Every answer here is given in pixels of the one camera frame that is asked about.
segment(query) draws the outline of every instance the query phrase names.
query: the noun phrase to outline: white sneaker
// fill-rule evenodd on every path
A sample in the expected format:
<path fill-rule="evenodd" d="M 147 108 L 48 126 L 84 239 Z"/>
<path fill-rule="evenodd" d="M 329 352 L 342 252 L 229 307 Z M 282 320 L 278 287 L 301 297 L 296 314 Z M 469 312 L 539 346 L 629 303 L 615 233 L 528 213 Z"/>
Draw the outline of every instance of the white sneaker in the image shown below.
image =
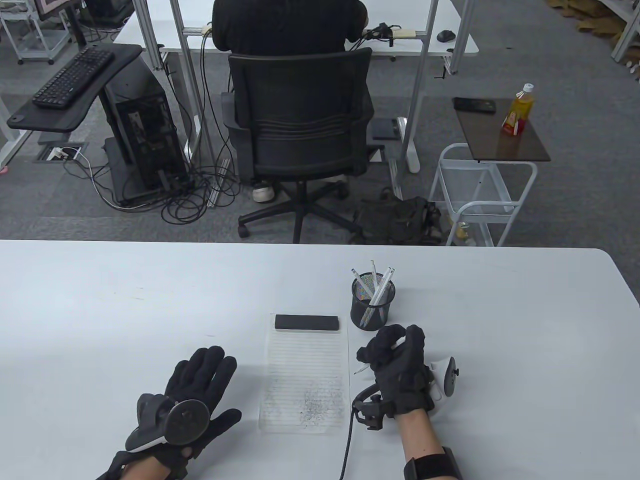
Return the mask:
<path fill-rule="evenodd" d="M 273 186 L 268 182 L 260 182 L 253 187 L 253 201 L 259 204 L 272 201 L 276 196 Z"/>

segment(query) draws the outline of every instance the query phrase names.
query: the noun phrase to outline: keyboard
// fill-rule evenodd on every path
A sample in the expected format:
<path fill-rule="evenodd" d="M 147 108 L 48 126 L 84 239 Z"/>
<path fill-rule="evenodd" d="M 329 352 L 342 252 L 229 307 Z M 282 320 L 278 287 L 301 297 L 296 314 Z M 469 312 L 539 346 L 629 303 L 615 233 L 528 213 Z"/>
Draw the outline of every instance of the keyboard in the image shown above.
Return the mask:
<path fill-rule="evenodd" d="M 40 108 L 66 109 L 114 58 L 113 52 L 99 45 L 85 47 L 31 101 Z"/>

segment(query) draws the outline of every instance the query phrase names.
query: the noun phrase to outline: mouse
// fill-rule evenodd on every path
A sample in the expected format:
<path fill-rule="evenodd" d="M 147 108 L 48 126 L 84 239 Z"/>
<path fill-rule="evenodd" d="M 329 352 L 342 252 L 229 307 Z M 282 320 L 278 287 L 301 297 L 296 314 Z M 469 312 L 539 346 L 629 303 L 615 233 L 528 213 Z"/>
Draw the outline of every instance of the mouse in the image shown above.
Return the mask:
<path fill-rule="evenodd" d="M 436 38 L 438 39 L 438 41 L 440 43 L 446 44 L 447 42 L 450 42 L 451 40 L 455 40 L 456 39 L 456 34 L 453 33 L 451 30 L 443 30 L 438 34 L 438 36 Z"/>

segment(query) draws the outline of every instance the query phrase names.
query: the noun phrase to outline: pencil holder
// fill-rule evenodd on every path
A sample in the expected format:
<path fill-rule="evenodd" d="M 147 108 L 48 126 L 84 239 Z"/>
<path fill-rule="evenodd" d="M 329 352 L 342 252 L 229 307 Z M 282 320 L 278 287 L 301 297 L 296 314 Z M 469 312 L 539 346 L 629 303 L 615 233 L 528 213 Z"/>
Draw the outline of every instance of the pencil holder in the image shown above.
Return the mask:
<path fill-rule="evenodd" d="M 382 277 L 383 275 L 378 273 L 379 284 L 382 281 Z M 372 292 L 375 291 L 376 287 L 373 284 L 373 274 L 371 272 L 363 273 L 360 275 L 360 278 Z M 373 307 L 369 306 L 371 298 L 367 291 L 362 288 L 362 285 L 358 283 L 358 280 L 354 280 L 351 284 L 351 293 L 351 321 L 355 326 L 361 330 L 374 332 L 387 323 L 389 308 L 396 296 L 396 286 L 393 282 L 387 284 L 387 288 L 382 294 L 379 305 Z"/>

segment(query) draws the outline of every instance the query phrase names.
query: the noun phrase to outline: computer case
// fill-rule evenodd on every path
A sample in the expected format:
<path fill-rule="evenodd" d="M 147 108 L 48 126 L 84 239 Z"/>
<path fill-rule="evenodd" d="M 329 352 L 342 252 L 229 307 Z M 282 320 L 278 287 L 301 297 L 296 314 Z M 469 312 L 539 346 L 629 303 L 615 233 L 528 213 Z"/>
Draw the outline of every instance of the computer case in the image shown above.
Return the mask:
<path fill-rule="evenodd" d="M 98 27 L 122 27 L 124 20 L 134 11 L 131 0 L 84 0 L 84 3 L 91 16 L 89 25 L 95 23 Z"/>
<path fill-rule="evenodd" d="M 138 58 L 105 87 L 116 113 L 120 146 L 126 164 L 137 167 L 144 188 L 176 191 L 189 180 L 184 154 L 164 89 Z"/>

